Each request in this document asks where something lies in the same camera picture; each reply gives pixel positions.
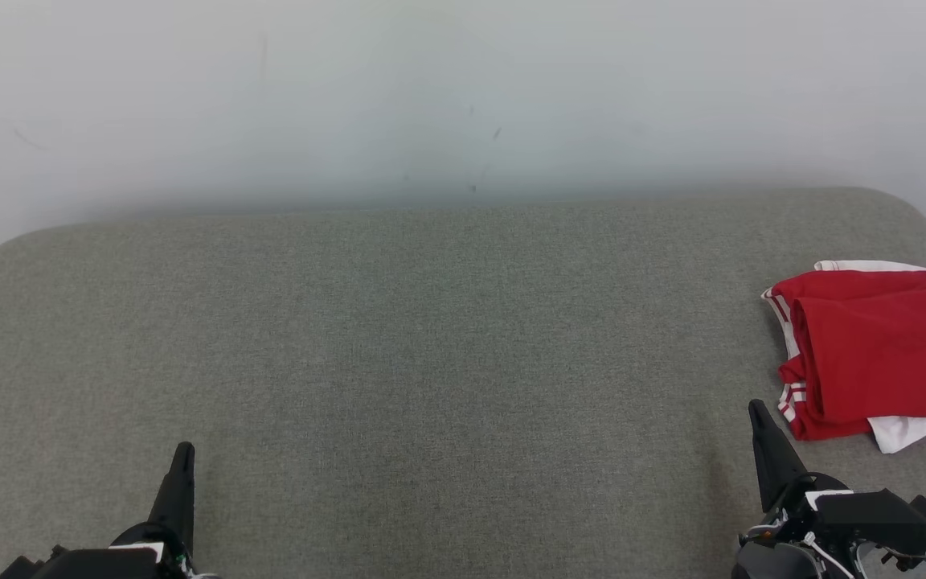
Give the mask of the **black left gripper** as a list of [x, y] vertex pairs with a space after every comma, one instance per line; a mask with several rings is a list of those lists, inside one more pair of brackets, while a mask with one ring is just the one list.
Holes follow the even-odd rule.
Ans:
[[195, 447], [177, 444], [148, 518], [113, 541], [113, 550], [133, 563], [131, 578], [191, 578], [194, 575]]

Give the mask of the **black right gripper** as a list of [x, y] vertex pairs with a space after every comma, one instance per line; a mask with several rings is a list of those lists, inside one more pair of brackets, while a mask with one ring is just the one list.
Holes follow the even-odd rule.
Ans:
[[807, 497], [813, 491], [849, 494], [849, 487], [833, 476], [806, 473], [793, 444], [769, 414], [763, 400], [750, 400], [748, 416], [760, 505], [764, 511], [761, 523], [751, 528], [751, 542], [797, 543], [808, 531], [818, 532], [823, 541], [852, 541], [853, 531], [838, 532], [821, 523]]

